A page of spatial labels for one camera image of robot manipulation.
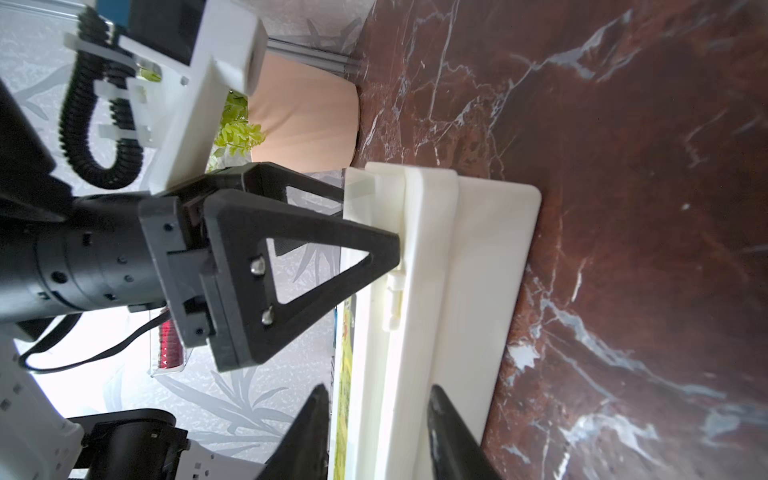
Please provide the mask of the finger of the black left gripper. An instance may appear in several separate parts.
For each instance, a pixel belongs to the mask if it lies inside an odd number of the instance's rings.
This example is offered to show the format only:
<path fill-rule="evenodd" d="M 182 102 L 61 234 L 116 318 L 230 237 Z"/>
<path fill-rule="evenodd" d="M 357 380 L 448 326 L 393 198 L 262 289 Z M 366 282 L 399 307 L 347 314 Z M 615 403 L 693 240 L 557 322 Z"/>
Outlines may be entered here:
<path fill-rule="evenodd" d="M 310 208 L 224 190 L 205 201 L 202 271 L 221 372 L 266 363 L 337 304 L 394 269 L 397 234 Z"/>
<path fill-rule="evenodd" d="M 234 189 L 287 203 L 287 189 L 294 188 L 341 203 L 340 187 L 324 183 L 308 175 L 275 163 L 248 163 L 206 173 L 161 193 L 162 197 L 179 197 L 182 202 L 205 197 L 218 190 Z"/>

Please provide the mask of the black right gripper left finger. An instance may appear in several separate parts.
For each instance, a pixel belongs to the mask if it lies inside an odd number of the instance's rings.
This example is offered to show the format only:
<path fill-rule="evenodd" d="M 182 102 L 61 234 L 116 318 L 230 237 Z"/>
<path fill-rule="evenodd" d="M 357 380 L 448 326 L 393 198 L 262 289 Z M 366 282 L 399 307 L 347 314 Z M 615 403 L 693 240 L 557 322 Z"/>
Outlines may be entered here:
<path fill-rule="evenodd" d="M 329 426 L 329 393 L 318 384 L 257 479 L 326 479 Z"/>

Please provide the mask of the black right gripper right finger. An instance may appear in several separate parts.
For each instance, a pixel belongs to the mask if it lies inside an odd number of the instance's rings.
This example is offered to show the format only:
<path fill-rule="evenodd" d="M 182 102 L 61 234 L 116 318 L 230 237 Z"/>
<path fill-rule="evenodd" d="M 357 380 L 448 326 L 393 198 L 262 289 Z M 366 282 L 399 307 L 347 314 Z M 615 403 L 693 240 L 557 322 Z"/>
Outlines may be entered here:
<path fill-rule="evenodd" d="M 445 390 L 437 384 L 430 390 L 427 428 L 434 479 L 500 479 Z"/>

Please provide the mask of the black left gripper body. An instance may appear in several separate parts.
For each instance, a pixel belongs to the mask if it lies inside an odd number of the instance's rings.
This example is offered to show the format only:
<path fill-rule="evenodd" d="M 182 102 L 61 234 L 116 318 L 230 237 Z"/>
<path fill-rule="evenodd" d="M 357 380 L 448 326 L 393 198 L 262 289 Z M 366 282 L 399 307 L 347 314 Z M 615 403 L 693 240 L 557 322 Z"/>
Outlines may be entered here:
<path fill-rule="evenodd" d="M 1 216 L 1 321 L 165 305 L 185 344 L 216 333 L 203 278 L 213 262 L 207 195 L 107 194 L 74 200 L 63 221 Z"/>

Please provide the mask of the cream dispenser lid yellow label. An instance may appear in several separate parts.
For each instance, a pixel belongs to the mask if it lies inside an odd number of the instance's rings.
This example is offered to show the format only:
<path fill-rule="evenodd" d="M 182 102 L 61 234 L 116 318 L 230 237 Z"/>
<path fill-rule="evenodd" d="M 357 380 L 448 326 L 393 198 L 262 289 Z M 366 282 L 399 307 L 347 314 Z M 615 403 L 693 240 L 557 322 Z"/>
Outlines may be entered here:
<path fill-rule="evenodd" d="M 458 176 L 371 163 L 350 168 L 343 217 L 394 233 L 398 263 L 337 308 L 331 479 L 412 479 L 425 451 Z"/>

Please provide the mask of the cream dispenser base tray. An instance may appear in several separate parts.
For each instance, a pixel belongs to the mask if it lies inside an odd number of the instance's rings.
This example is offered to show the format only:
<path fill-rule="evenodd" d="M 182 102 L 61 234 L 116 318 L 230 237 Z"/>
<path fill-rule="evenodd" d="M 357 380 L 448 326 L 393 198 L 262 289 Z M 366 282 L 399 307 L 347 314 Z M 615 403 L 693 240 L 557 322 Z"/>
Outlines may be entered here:
<path fill-rule="evenodd" d="M 449 274 L 429 382 L 481 441 L 542 195 L 531 185 L 461 177 Z"/>

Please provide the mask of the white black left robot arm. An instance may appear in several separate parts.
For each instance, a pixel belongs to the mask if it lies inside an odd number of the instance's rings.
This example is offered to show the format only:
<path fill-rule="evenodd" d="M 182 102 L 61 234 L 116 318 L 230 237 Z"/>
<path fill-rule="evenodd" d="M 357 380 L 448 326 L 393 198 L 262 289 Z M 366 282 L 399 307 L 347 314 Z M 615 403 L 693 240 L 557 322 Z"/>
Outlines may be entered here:
<path fill-rule="evenodd" d="M 1 475 L 65 479 L 322 479 L 329 394 L 318 385 L 265 464 L 210 451 L 174 416 L 138 409 L 67 418 L 20 353 L 55 346 L 88 311 L 130 306 L 173 321 L 231 371 L 271 359 L 394 269 L 396 234 L 293 206 L 288 188 L 342 192 L 269 164 L 178 189 L 76 198 L 8 92 L 1 95 Z"/>

